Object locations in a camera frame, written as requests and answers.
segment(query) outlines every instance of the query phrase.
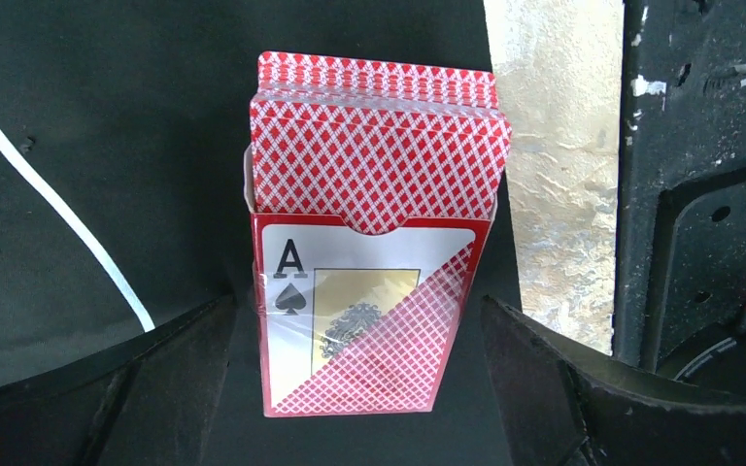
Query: black spade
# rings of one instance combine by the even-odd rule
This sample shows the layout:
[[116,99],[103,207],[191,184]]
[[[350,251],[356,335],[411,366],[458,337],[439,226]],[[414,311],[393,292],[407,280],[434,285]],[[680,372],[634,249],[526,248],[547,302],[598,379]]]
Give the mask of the black spade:
[[296,289],[293,284],[282,290],[279,297],[276,298],[276,308],[285,311],[285,316],[298,316],[296,311],[300,311],[307,305],[304,296]]

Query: deck of cards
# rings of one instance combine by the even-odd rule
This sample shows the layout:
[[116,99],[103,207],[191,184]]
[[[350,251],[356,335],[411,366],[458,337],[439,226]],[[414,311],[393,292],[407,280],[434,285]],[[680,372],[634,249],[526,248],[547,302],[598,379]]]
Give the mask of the deck of cards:
[[267,52],[250,116],[265,415],[431,411],[509,150],[493,75]]

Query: white line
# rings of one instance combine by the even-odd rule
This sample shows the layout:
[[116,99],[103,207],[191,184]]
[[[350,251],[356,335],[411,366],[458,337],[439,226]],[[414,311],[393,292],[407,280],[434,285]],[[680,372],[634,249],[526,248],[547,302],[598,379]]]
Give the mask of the white line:
[[52,187],[47,184],[47,182],[45,182],[44,179],[41,178],[41,176],[39,176],[39,174],[36,173],[35,170],[33,170],[33,167],[31,167],[30,164],[27,163],[26,160],[24,160],[24,157],[22,157],[21,154],[18,153],[16,147],[13,146],[10,140],[7,139],[7,136],[4,135],[4,132],[2,132],[1,129],[0,151],[1,154],[4,155],[4,158],[6,158],[11,165],[13,165],[13,168],[15,168],[18,173],[22,175],[24,179],[27,180],[27,182],[30,183],[30,185],[33,186],[33,188],[35,188],[35,190],[38,191],[38,193],[41,194],[47,202],[50,203],[50,205],[55,209],[56,212],[58,212],[61,218],[63,218],[64,221],[66,221],[67,224],[70,225],[70,228],[72,228],[73,231],[76,232],[76,234],[79,236],[79,238],[85,243],[85,246],[87,246],[90,252],[92,252],[92,255],[95,256],[96,260],[98,260],[98,263],[101,264],[105,272],[107,272],[107,275],[109,275],[110,278],[113,280],[113,283],[116,284],[116,287],[121,292],[121,295],[124,296],[124,299],[126,299],[130,307],[133,308],[133,312],[136,313],[136,317],[139,318],[144,331],[149,332],[153,330],[155,328],[155,326],[153,325],[153,319],[150,317],[150,314],[145,309],[141,300],[139,300],[138,296],[136,296],[133,288],[130,287],[130,283],[128,283],[127,280],[124,278],[124,275],[121,274],[121,270],[119,270],[116,262],[113,261],[113,259],[110,257],[107,251],[104,250],[98,240],[95,239],[95,237],[92,235],[92,233],[90,233],[90,231],[82,223],[79,217],[76,216],[76,213],[73,212],[72,209],[70,209],[70,206],[68,206],[67,203],[64,202],[63,199],[61,199],[61,196],[59,196],[58,193],[56,193],[52,189]]

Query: red border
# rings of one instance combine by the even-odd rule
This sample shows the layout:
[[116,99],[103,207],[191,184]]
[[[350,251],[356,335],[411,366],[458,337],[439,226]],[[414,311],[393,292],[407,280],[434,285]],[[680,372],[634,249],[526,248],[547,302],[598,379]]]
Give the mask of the red border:
[[[258,313],[258,341],[259,341],[259,352],[260,352],[260,363],[261,363],[261,391],[264,406],[264,415],[267,417],[305,417],[305,416],[353,416],[353,415],[376,415],[376,414],[394,414],[394,413],[407,413],[404,411],[381,411],[381,412],[365,412],[365,413],[321,413],[318,415],[298,415],[298,414],[279,414],[273,409],[270,402],[270,374],[269,374],[269,349],[267,347],[267,316],[264,309],[264,281],[260,271],[264,270],[262,253],[262,242],[261,242],[261,231],[265,226],[275,224],[288,224],[288,225],[325,225],[325,226],[346,226],[345,222],[340,216],[316,216],[316,215],[305,215],[305,214],[251,214],[252,217],[252,229],[253,229],[253,245],[254,245],[254,292],[255,292],[255,308]],[[453,342],[456,339],[458,331],[458,325],[461,322],[461,315],[470,293],[470,287],[473,284],[473,278],[476,273],[476,267],[479,264],[479,260],[482,257],[482,252],[485,247],[485,241],[488,238],[492,222],[485,219],[475,218],[408,218],[401,227],[425,227],[425,228],[464,228],[469,229],[475,233],[476,238],[473,240],[473,251],[470,254],[470,258],[467,261],[467,272],[464,277],[464,286],[462,288],[462,294],[458,300],[458,313],[454,317],[453,327],[450,335],[448,335],[447,343],[445,345],[444,352],[442,353],[441,361],[439,362],[439,370],[436,373],[436,380],[433,383],[433,390],[430,394],[430,401],[426,409],[414,411],[413,413],[427,413],[432,411],[433,404],[436,400],[436,394],[439,390],[439,385],[442,381],[445,368],[447,367],[448,358],[450,357],[451,348]]]

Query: black letter a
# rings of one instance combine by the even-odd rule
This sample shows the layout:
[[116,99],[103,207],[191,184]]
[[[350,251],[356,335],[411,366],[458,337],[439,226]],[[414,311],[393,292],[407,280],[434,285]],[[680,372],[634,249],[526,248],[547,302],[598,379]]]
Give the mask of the black letter a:
[[[293,256],[292,260],[288,260],[289,255]],[[276,269],[276,273],[273,274],[273,278],[286,279],[288,277],[288,274],[285,273],[285,269],[287,269],[287,267],[295,267],[298,272],[296,272],[296,274],[293,276],[297,279],[307,278],[307,274],[304,273],[304,268],[301,266],[301,259],[298,258],[298,251],[295,250],[295,244],[293,243],[293,240],[288,240],[288,243],[285,244],[285,251],[282,252],[282,260],[279,261],[279,268]]]

